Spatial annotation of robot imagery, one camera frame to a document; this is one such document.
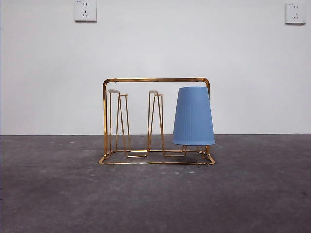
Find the floor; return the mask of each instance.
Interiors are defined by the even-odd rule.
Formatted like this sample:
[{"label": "floor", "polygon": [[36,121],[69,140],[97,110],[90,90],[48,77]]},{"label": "floor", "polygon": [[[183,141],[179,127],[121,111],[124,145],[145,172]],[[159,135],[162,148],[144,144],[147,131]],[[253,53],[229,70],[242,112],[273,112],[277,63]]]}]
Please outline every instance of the floor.
[{"label": "floor", "polygon": [[214,165],[99,165],[102,136],[3,136],[1,232],[311,232],[311,135],[216,141]]}]

